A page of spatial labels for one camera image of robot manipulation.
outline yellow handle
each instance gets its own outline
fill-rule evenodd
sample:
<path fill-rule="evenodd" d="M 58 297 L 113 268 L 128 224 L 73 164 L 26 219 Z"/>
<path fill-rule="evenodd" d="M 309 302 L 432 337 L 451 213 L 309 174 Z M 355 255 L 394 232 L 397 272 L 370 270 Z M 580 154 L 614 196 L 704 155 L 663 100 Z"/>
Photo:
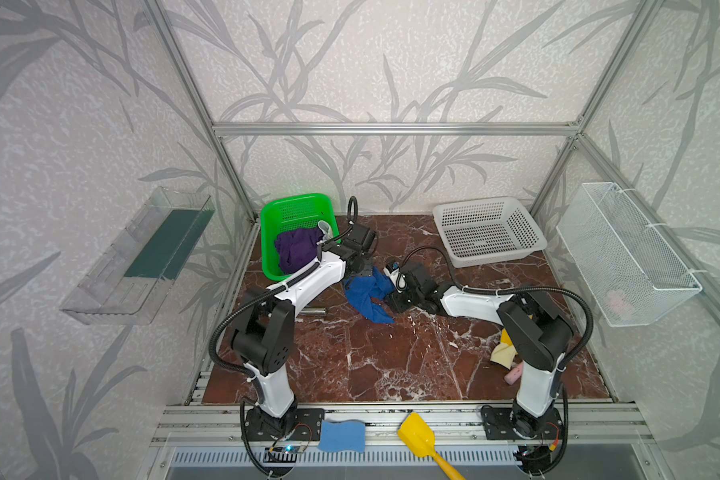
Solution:
<path fill-rule="evenodd" d="M 440 465 L 440 468 L 443 469 L 443 472 L 445 472 L 445 475 L 448 475 L 451 480 L 465 480 L 464 477 L 461 476 L 461 473 L 459 473 L 456 468 L 451 467 L 451 464 L 446 462 L 437 452 L 432 452 L 432 458 L 434 458 L 438 465 Z"/>

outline pale yellow cloth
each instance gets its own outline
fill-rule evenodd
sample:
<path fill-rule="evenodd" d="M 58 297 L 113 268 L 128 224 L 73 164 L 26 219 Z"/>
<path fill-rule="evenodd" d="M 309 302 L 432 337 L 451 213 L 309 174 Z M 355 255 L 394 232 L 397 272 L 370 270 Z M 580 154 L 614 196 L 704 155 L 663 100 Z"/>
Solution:
<path fill-rule="evenodd" d="M 518 351 L 512 345 L 512 340 L 509 338 L 506 330 L 501 331 L 501 340 L 496 348 L 490 354 L 490 360 L 498 363 L 507 369 L 512 368 L 512 360 L 514 356 L 518 354 Z"/>

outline purple cloth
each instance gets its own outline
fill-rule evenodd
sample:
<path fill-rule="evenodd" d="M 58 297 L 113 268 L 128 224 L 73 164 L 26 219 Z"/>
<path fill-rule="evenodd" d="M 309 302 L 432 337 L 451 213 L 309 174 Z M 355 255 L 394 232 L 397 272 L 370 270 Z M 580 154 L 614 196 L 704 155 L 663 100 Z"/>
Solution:
<path fill-rule="evenodd" d="M 317 256 L 317 242 L 322 239 L 319 228 L 297 228 L 280 233 L 275 238 L 275 250 L 280 254 L 280 270 L 294 274 Z"/>

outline yellow shovel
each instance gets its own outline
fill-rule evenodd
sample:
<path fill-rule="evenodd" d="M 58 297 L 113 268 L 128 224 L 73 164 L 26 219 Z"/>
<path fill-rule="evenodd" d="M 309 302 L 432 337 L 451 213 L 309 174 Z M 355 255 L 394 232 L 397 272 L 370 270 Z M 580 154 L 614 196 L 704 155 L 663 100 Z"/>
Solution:
<path fill-rule="evenodd" d="M 434 432 L 416 412 L 411 413 L 398 430 L 398 437 L 417 457 L 431 456 L 451 480 L 464 480 L 461 473 L 434 450 Z"/>

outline wallpaper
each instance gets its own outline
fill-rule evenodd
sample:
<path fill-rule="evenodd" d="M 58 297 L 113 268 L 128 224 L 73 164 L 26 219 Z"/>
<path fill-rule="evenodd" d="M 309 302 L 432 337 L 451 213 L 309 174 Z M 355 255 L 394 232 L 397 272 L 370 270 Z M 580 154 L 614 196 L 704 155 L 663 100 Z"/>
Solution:
<path fill-rule="evenodd" d="M 250 228 L 198 125 L 139 2 L 0 2 L 0 478 L 131 478 L 190 390 Z M 216 213 L 154 321 L 60 312 L 157 186 Z"/>
<path fill-rule="evenodd" d="M 664 2 L 586 133 L 720 282 L 720 2 Z M 557 278 L 594 305 L 554 229 L 587 181 L 603 179 L 575 154 L 538 220 Z M 717 323 L 698 299 L 642 327 L 595 313 L 598 365 L 638 403 L 672 473 L 720 480 Z"/>
<path fill-rule="evenodd" d="M 576 120 L 637 0 L 166 0 L 215 122 Z M 528 198 L 560 139 L 228 138 L 247 193 L 421 213 Z"/>
<path fill-rule="evenodd" d="M 225 142 L 254 205 L 322 192 L 335 212 L 426 213 L 438 204 L 515 197 L 526 206 L 562 137 L 244 137 Z M 418 161 L 417 151 L 432 152 Z"/>

